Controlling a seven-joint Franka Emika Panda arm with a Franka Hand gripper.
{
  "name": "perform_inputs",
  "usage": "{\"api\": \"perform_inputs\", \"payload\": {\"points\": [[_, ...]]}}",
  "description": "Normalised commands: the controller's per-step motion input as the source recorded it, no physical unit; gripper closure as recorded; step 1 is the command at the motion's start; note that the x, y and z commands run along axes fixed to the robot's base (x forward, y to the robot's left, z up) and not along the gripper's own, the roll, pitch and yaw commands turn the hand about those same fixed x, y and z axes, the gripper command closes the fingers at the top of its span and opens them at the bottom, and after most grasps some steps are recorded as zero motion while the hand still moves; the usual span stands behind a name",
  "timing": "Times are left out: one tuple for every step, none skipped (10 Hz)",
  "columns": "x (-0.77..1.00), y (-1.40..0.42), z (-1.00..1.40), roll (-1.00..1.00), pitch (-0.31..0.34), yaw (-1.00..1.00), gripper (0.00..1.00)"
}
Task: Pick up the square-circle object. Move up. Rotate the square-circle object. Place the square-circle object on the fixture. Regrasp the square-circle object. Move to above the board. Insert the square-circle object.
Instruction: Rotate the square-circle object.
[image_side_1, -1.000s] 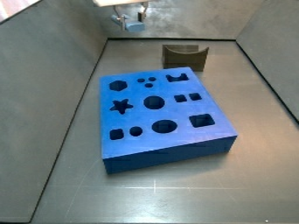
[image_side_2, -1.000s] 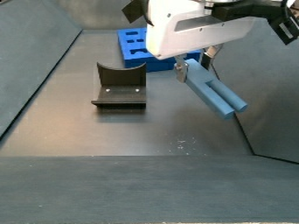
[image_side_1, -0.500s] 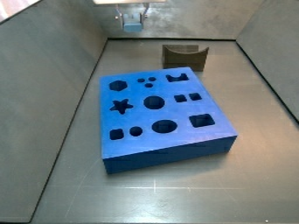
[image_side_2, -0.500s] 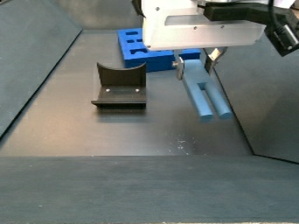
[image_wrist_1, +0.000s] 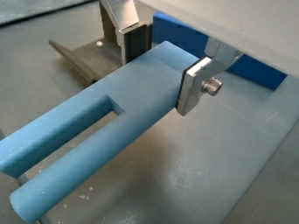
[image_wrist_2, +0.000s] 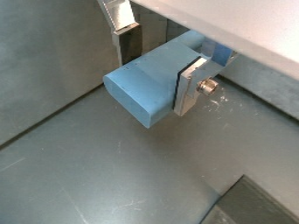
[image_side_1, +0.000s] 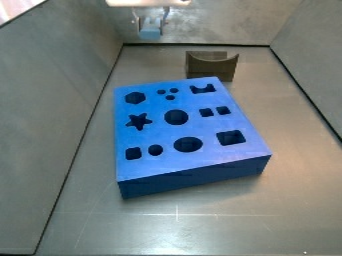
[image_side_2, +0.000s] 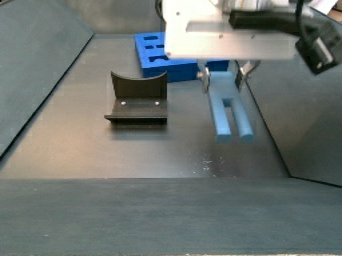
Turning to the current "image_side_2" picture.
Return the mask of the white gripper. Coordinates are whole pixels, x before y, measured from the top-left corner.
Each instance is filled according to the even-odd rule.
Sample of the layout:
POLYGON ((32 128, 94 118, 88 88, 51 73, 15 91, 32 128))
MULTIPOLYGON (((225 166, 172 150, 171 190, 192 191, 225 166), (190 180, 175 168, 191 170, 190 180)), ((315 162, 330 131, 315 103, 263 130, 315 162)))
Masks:
POLYGON ((198 79, 203 92, 210 87, 210 70, 202 59, 251 59, 238 67, 238 90, 261 65, 259 60, 291 59, 297 37, 271 29, 234 29, 229 23, 233 11, 266 12, 294 17, 290 0, 162 0, 166 21, 164 51, 171 59, 199 59, 198 79))

